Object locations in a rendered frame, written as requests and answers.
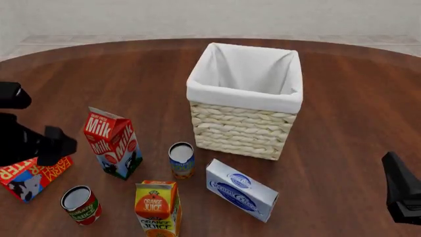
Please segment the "red butter box with cow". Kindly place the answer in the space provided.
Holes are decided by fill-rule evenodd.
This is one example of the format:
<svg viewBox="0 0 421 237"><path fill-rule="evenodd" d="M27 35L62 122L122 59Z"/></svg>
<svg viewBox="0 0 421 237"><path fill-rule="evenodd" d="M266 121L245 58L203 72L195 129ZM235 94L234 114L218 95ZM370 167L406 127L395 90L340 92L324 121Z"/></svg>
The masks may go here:
<svg viewBox="0 0 421 237"><path fill-rule="evenodd" d="M36 197L52 181L73 165L70 156L63 157L53 166L37 164L37 158L0 167L0 184L24 203Z"/></svg>

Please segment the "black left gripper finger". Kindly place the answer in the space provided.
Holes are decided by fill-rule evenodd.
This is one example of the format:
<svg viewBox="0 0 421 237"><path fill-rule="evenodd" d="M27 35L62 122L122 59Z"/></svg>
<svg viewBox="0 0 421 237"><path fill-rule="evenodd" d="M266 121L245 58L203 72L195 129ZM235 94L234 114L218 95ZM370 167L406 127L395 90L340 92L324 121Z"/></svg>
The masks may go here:
<svg viewBox="0 0 421 237"><path fill-rule="evenodd" d="M44 135L37 141L37 165L53 166L60 159L77 151L78 142L60 128L46 126Z"/></svg>

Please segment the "wicker basket with white liner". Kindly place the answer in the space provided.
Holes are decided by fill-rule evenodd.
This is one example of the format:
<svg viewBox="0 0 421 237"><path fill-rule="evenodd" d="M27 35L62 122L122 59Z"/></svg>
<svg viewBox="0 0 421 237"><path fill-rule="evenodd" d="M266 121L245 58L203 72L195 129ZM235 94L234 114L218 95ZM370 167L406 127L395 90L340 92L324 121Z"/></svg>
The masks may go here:
<svg viewBox="0 0 421 237"><path fill-rule="evenodd" d="M279 159L303 102L298 52L210 43L186 86L197 147Z"/></svg>

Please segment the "orange juice carton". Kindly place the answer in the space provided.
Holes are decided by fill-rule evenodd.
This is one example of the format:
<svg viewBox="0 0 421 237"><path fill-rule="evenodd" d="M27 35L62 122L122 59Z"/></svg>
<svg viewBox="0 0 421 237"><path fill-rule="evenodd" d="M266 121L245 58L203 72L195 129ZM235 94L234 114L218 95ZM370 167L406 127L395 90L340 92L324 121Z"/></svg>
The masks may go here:
<svg viewBox="0 0 421 237"><path fill-rule="evenodd" d="M182 206L175 181L136 184L134 211L146 237L179 237Z"/></svg>

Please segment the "red and green tomato sauce tin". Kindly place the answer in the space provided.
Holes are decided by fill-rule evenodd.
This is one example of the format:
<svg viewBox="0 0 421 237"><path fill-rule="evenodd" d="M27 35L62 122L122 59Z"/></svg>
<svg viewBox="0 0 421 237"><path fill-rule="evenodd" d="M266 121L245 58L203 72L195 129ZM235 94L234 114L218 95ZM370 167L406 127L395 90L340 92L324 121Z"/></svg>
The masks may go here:
<svg viewBox="0 0 421 237"><path fill-rule="evenodd" d="M87 186L80 185L67 191L61 198L61 207L79 225L94 223L102 214L102 207Z"/></svg>

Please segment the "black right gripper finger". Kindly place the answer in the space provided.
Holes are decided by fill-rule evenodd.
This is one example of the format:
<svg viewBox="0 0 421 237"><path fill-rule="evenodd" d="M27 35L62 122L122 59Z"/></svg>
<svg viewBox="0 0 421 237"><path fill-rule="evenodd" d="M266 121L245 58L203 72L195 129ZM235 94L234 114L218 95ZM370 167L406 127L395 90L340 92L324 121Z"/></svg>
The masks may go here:
<svg viewBox="0 0 421 237"><path fill-rule="evenodd" d="M402 159L394 152L388 151L382 157L382 165L387 184L387 205L421 205L421 180L409 170Z"/></svg>

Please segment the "blue soup tin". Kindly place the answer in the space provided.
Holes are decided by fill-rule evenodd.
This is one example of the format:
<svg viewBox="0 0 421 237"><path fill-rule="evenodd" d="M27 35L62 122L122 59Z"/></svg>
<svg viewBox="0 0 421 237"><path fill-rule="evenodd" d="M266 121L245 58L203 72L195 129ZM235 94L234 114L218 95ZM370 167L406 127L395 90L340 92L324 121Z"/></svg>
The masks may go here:
<svg viewBox="0 0 421 237"><path fill-rule="evenodd" d="M191 177L195 170L194 150L187 142L173 144L168 150L172 174L177 179Z"/></svg>

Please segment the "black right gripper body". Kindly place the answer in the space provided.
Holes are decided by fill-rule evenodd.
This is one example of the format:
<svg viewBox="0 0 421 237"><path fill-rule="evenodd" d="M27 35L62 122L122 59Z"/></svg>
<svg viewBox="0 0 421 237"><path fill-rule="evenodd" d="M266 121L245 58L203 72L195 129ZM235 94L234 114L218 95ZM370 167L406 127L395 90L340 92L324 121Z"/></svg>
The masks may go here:
<svg viewBox="0 0 421 237"><path fill-rule="evenodd" d="M395 223L421 225L421 201L396 201L387 210Z"/></svg>

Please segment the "white and blue cream cheese box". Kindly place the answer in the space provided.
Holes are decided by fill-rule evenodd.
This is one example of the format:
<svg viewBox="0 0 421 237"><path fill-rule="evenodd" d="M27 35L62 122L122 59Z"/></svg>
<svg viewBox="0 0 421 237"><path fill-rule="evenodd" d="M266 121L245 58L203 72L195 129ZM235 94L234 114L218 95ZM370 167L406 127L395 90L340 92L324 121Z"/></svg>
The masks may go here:
<svg viewBox="0 0 421 237"><path fill-rule="evenodd" d="M207 189L266 223L279 193L217 159L206 167Z"/></svg>

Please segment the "red and white milk carton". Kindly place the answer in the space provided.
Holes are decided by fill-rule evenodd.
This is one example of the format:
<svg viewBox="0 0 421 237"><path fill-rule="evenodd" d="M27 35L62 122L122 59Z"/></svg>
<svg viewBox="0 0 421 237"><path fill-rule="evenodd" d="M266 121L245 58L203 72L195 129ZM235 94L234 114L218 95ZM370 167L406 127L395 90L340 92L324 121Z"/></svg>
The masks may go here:
<svg viewBox="0 0 421 237"><path fill-rule="evenodd" d="M84 135L101 168L110 175L127 180L143 161L128 118L90 107Z"/></svg>

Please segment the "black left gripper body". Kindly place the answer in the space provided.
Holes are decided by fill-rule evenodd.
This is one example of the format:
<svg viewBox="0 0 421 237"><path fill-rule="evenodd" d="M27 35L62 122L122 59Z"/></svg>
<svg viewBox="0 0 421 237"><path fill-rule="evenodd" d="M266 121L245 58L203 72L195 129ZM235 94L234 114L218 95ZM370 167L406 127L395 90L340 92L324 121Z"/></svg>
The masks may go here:
<svg viewBox="0 0 421 237"><path fill-rule="evenodd" d="M19 124L14 114L0 113L0 166L39 157L42 140L43 135Z"/></svg>

